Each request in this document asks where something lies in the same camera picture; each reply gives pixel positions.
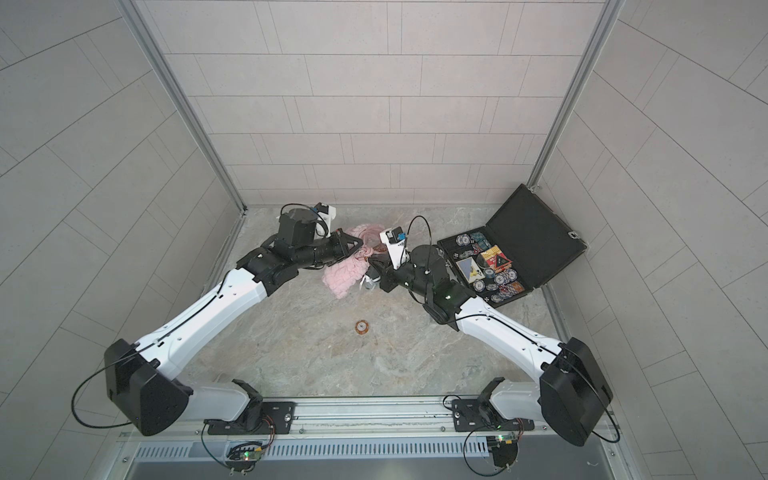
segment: metal base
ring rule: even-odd
[[[495,428],[485,426],[483,418],[480,416],[478,410],[477,400],[461,400],[455,399],[451,401],[451,409],[453,410],[453,428],[457,432],[471,432],[477,430],[478,432],[496,432]],[[523,429],[528,432],[534,429],[533,420],[522,419]],[[518,419],[512,419],[505,423],[501,430],[503,431],[517,431],[520,429],[520,422]]]
[[[294,402],[265,402],[262,404],[261,412],[268,415],[275,424],[276,435],[286,435],[290,432],[290,426],[293,423],[293,413],[296,409]],[[266,422],[261,422],[255,430],[242,430],[235,422],[225,422],[223,420],[208,421],[208,435],[269,435],[270,427]]]

